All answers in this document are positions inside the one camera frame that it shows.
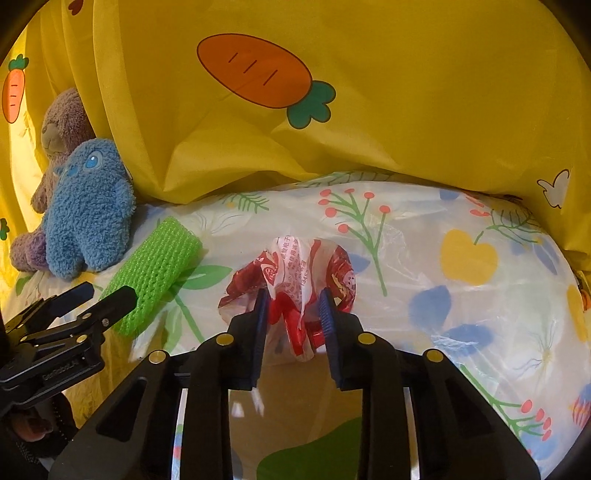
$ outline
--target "plastic bag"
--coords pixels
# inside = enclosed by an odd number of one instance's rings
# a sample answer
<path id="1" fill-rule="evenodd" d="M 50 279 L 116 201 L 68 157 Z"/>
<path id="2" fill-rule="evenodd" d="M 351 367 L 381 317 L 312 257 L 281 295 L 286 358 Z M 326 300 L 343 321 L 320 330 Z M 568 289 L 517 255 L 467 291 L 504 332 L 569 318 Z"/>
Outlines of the plastic bag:
<path id="1" fill-rule="evenodd" d="M 265 351 L 274 356 L 311 359 L 324 345 L 317 311 L 320 292 L 329 288 L 338 308 L 350 312 L 355 276 L 347 252 L 330 240 L 279 237 L 246 267 L 234 273 L 219 303 L 226 323 L 250 311 L 260 288 L 271 295 Z M 285 340 L 291 345 L 291 353 Z"/>

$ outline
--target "blue plush monster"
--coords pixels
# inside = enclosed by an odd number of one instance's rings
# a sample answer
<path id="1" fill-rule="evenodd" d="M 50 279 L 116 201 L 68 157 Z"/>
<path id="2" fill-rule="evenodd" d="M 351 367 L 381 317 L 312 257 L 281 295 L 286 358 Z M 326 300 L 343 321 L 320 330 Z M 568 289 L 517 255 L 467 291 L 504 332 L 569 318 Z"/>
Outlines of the blue plush monster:
<path id="1" fill-rule="evenodd" d="M 56 173 L 61 178 L 43 217 L 49 270 L 71 280 L 84 263 L 90 271 L 116 264 L 127 250 L 135 198 L 115 144 L 86 141 Z"/>

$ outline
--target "carrot print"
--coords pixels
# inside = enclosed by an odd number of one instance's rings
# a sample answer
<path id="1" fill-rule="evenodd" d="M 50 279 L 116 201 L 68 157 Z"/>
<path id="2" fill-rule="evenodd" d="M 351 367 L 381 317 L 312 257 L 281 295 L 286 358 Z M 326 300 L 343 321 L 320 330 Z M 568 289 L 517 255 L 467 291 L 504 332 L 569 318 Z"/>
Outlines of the carrot print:
<path id="1" fill-rule="evenodd" d="M 17 121 L 21 112 L 22 98 L 25 95 L 25 69 L 29 59 L 20 54 L 8 62 L 8 75 L 2 88 L 2 111 L 9 124 Z"/>
<path id="2" fill-rule="evenodd" d="M 327 122 L 327 104 L 336 97 L 326 82 L 312 80 L 308 67 L 293 53 L 263 40 L 238 33 L 205 38 L 197 56 L 207 72 L 232 93 L 267 108 L 287 108 L 297 129 L 312 119 Z"/>

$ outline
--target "brown teddy bear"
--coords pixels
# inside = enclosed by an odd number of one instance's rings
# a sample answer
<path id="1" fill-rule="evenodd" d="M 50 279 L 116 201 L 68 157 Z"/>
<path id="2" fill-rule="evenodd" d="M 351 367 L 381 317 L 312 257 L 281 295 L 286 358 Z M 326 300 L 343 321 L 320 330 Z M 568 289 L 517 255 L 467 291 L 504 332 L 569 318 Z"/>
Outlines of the brown teddy bear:
<path id="1" fill-rule="evenodd" d="M 78 145 L 95 136 L 78 90 L 71 88 L 59 94 L 47 109 L 41 128 L 41 145 L 49 159 L 49 166 L 31 200 L 37 213 L 45 213 L 51 203 L 59 180 L 58 169 Z M 49 270 L 45 233 L 41 226 L 33 233 L 24 233 L 14 239 L 10 260 L 20 271 Z"/>

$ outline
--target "green foam net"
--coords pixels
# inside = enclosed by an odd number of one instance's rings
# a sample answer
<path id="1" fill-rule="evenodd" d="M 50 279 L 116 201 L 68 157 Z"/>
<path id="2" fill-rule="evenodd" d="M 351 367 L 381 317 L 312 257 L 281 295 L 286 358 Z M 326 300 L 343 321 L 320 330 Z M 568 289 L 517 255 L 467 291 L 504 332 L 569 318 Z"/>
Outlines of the green foam net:
<path id="1" fill-rule="evenodd" d="M 101 298 L 124 285 L 135 290 L 137 307 L 121 319 L 115 330 L 131 336 L 141 332 L 150 321 L 150 313 L 164 293 L 201 250 L 199 238 L 173 217 L 168 217 L 130 256 L 115 274 Z"/>

